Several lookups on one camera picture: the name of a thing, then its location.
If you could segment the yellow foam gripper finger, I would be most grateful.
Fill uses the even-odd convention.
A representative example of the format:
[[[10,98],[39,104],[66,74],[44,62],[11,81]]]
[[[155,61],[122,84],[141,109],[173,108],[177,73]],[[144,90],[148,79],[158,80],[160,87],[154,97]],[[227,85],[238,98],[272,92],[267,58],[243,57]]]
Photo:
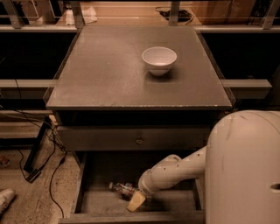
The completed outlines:
[[[146,196],[140,192],[135,191],[132,195],[132,198],[127,205],[127,210],[130,212],[135,212],[146,200]]]

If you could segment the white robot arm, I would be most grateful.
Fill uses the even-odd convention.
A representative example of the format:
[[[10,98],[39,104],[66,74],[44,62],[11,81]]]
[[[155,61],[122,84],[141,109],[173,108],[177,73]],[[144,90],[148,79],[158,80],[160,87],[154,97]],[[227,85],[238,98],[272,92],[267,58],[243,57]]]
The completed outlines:
[[[280,112],[243,110],[220,119],[205,147],[146,170],[127,209],[156,192],[205,177],[206,224],[280,224]]]

